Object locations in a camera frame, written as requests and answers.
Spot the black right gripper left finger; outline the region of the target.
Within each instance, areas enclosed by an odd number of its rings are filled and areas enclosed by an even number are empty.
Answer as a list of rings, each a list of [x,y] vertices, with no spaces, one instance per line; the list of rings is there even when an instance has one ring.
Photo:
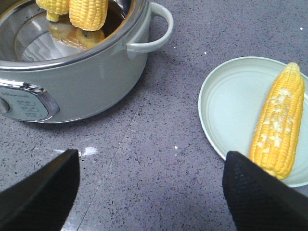
[[[66,150],[0,193],[0,229],[61,230],[74,204],[79,182],[78,151]]]

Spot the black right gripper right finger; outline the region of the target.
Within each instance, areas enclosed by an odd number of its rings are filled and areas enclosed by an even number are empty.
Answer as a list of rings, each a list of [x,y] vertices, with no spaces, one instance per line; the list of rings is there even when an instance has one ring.
[[[308,198],[239,152],[227,153],[222,187],[239,231],[308,229]]]

